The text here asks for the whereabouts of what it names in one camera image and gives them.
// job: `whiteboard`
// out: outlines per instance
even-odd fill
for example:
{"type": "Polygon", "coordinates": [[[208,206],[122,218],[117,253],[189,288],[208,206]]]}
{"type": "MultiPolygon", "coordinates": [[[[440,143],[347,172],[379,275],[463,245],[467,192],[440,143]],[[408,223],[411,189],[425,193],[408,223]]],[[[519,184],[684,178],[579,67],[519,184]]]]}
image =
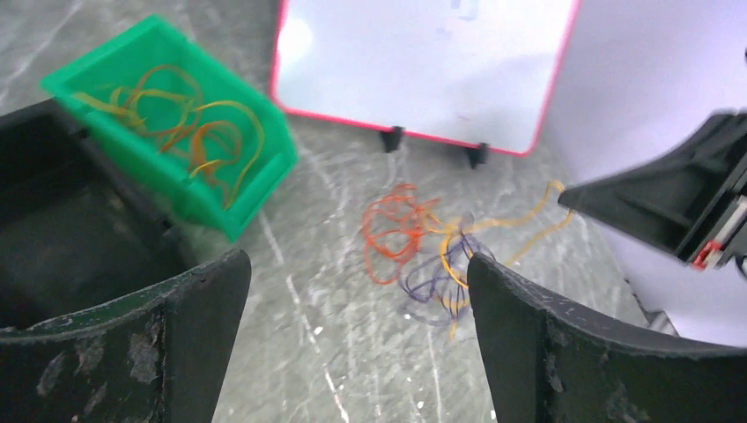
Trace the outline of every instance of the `whiteboard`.
{"type": "Polygon", "coordinates": [[[580,0],[281,0],[288,114],[527,154],[580,0]]]}

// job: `green plastic bin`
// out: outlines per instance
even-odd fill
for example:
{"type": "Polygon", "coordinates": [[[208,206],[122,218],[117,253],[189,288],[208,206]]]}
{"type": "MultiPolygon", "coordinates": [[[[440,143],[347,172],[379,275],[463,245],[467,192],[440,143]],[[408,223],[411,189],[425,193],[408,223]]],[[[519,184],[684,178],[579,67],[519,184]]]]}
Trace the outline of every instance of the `green plastic bin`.
{"type": "MultiPolygon", "coordinates": [[[[89,128],[100,141],[102,150],[122,170],[168,197],[178,216],[215,227],[230,241],[241,235],[298,161],[283,113],[158,16],[150,16],[46,76],[41,86],[89,128]],[[195,79],[202,88],[203,103],[237,101],[251,109],[262,124],[265,133],[262,152],[243,178],[235,202],[227,209],[219,189],[200,177],[189,177],[184,159],[158,153],[158,146],[152,140],[140,137],[108,112],[73,98],[73,94],[83,92],[106,102],[114,87],[135,86],[147,71],[161,64],[176,65],[195,79]]],[[[166,71],[156,72],[147,87],[172,93],[191,90],[182,78],[166,71]]],[[[169,107],[165,100],[160,99],[143,99],[138,110],[151,130],[174,126],[179,117],[174,113],[176,108],[169,107]]],[[[254,155],[257,135],[249,119],[233,108],[207,109],[201,119],[202,122],[218,120],[233,123],[242,135],[243,148],[238,164],[221,167],[215,174],[218,180],[232,188],[242,164],[254,155]]],[[[176,147],[186,149],[189,139],[183,139],[176,147]]],[[[208,153],[218,148],[213,144],[205,147],[208,153]]]]}

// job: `gray marble floor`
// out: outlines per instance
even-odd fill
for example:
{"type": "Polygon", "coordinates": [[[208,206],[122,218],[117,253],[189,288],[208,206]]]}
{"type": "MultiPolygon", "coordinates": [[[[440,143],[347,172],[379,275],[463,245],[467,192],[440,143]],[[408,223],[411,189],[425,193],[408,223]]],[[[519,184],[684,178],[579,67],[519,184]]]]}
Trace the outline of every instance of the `gray marble floor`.
{"type": "MultiPolygon", "coordinates": [[[[0,112],[44,100],[43,76],[153,12],[266,89],[275,0],[3,0],[0,112]]],[[[386,155],[371,131],[290,123],[300,162],[238,241],[254,276],[214,421],[490,421],[471,316],[450,341],[447,329],[398,313],[403,294],[364,272],[359,221],[366,204],[397,182],[416,183],[423,198],[441,197],[440,215],[520,216],[549,180],[566,178],[551,140],[527,158],[492,155],[474,172],[454,147],[407,140],[386,155]]],[[[525,227],[487,231],[481,240],[506,259],[564,215],[550,205],[525,227]]],[[[214,231],[185,230],[204,258],[228,248],[214,231]]],[[[579,217],[516,269],[608,315],[644,323],[600,235],[579,217]]]]}

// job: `rubber band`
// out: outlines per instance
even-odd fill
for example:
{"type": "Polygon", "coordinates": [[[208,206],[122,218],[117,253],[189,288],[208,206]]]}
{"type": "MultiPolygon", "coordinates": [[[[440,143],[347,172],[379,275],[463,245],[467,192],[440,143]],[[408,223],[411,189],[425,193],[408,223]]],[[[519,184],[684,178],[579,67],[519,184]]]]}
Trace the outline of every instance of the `rubber band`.
{"type": "MultiPolygon", "coordinates": [[[[458,268],[456,265],[457,258],[463,256],[469,260],[475,253],[481,252],[495,259],[493,253],[475,237],[474,233],[491,227],[514,227],[529,222],[544,208],[550,193],[554,189],[562,192],[563,185],[558,181],[548,183],[539,203],[520,218],[487,219],[476,223],[471,214],[465,214],[460,218],[444,222],[433,214],[433,208],[439,202],[439,199],[419,203],[415,196],[416,188],[414,185],[396,185],[390,193],[370,204],[363,213],[361,234],[365,239],[363,255],[366,271],[371,280],[380,285],[389,285],[399,280],[400,288],[415,304],[427,305],[433,301],[439,302],[447,314],[443,319],[427,318],[414,312],[408,306],[405,306],[403,310],[421,323],[433,326],[450,324],[449,337],[453,338],[457,322],[470,309],[466,269],[458,268]],[[374,234],[373,221],[377,217],[383,218],[383,221],[388,221],[397,227],[374,234]],[[443,237],[438,254],[415,266],[403,278],[404,266],[417,253],[422,253],[422,240],[428,234],[439,234],[443,237]],[[394,236],[405,239],[400,249],[392,249],[385,243],[387,238],[394,236]],[[371,258],[373,253],[384,256],[395,263],[395,271],[390,278],[383,279],[376,275],[371,258]],[[427,266],[435,267],[433,276],[426,281],[414,283],[413,279],[419,276],[427,266]]],[[[505,264],[507,266],[514,265],[535,243],[566,226],[571,221],[572,216],[573,214],[568,212],[563,221],[534,234],[505,264]]]]}
{"type": "Polygon", "coordinates": [[[265,132],[259,118],[250,108],[233,100],[217,100],[203,104],[204,96],[199,83],[186,71],[172,64],[161,64],[148,70],[134,87],[117,86],[108,95],[108,103],[88,93],[74,93],[73,98],[114,116],[125,127],[133,130],[140,137],[153,138],[157,152],[168,152],[188,162],[188,178],[201,175],[206,184],[219,188],[222,203],[229,209],[237,200],[241,185],[249,170],[259,160],[265,144],[265,132]],[[146,87],[150,78],[157,72],[168,71],[179,78],[190,93],[170,93],[168,91],[146,87]],[[179,112],[176,124],[168,129],[150,130],[147,127],[148,116],[141,116],[139,106],[145,98],[160,98],[170,101],[179,112]],[[241,157],[242,134],[234,122],[214,121],[201,122],[203,112],[210,108],[233,108],[247,117],[256,134],[256,146],[252,156],[243,164],[233,186],[219,180],[216,173],[223,167],[236,165],[241,157]],[[186,140],[187,151],[176,148],[186,140]],[[227,157],[208,157],[206,143],[213,143],[227,157]]]}

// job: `white wall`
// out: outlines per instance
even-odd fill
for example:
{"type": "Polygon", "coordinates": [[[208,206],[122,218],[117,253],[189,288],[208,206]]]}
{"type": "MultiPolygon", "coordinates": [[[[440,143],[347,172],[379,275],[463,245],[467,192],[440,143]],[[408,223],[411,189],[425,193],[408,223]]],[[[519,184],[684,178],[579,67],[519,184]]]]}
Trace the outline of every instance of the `white wall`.
{"type": "MultiPolygon", "coordinates": [[[[576,181],[680,144],[717,108],[747,107],[747,0],[584,0],[546,130],[576,181]]],[[[683,337],[747,345],[747,281],[697,273],[604,228],[643,305],[683,337]]]]}

